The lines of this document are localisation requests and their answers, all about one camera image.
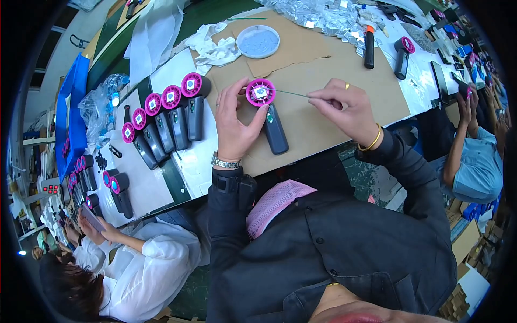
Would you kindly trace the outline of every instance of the silver wristwatch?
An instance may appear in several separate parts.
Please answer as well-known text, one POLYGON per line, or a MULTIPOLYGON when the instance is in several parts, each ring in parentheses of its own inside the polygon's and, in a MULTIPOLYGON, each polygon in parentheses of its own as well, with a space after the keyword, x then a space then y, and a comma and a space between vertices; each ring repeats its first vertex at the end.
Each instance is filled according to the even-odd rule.
POLYGON ((229 163, 229 162, 222 161, 217 157, 217 151, 214 151, 214 156, 212 157, 211 164, 217 165, 222 168, 228 168, 229 170, 234 170, 234 169, 240 167, 240 160, 236 163, 229 163))

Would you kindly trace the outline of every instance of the black hair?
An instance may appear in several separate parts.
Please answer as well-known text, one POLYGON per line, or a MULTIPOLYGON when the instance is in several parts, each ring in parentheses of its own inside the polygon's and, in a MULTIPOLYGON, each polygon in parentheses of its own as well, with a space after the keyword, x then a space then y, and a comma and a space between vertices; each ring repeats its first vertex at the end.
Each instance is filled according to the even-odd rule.
POLYGON ((44 295, 61 315, 78 322, 120 322, 99 316, 104 288, 103 275, 60 262, 55 255, 41 258, 39 276, 44 295))

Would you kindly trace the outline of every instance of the white shirt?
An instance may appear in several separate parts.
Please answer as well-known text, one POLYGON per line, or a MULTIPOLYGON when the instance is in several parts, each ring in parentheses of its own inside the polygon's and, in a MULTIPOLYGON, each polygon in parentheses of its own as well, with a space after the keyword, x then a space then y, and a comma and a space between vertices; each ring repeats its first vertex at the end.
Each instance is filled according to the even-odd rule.
POLYGON ((106 254, 109 253, 111 249, 112 247, 107 241, 104 241, 101 245, 97 246, 90 240, 90 238, 84 237, 81 241, 81 245, 73 251, 75 264, 83 269, 99 273, 99 271, 104 267, 106 254))
POLYGON ((105 266, 104 299, 99 311, 126 323, 156 316, 179 293, 201 260, 196 235, 156 218, 133 236, 145 240, 142 253, 123 246, 105 266))

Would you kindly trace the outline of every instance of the window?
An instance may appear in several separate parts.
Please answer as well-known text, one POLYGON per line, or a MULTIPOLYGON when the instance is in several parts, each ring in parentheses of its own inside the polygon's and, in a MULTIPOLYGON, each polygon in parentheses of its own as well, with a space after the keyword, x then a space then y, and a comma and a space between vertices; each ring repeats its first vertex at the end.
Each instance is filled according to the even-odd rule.
POLYGON ((79 12, 76 8, 66 6, 54 25, 61 28, 68 28, 75 15, 79 12))
POLYGON ((70 4, 61 12, 61 15, 52 27, 52 30, 39 53, 38 60, 36 61, 36 70, 31 78, 31 90, 40 89, 41 84, 43 83, 43 78, 45 77, 45 72, 47 71, 47 65, 52 58, 52 54, 54 53, 57 43, 59 43, 61 36, 78 12, 78 8, 70 4))
POLYGON ((38 61, 36 62, 36 68, 46 69, 49 64, 50 57, 52 57, 52 53, 54 52, 54 48, 56 48, 57 42, 61 38, 62 33, 51 30, 41 52, 39 53, 38 61))
POLYGON ((31 88, 40 88, 41 83, 43 83, 43 78, 45 77, 45 73, 35 72, 31 79, 31 88))

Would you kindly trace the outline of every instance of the pink mesh vest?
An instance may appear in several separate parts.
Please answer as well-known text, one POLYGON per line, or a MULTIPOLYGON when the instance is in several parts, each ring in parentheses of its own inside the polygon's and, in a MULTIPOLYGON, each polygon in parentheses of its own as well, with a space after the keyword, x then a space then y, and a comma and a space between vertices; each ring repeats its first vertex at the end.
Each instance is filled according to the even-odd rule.
POLYGON ((264 232, 271 220, 296 198, 306 196, 315 191, 317 190, 291 179, 273 186, 259 199, 246 218, 248 236, 256 239, 264 232))

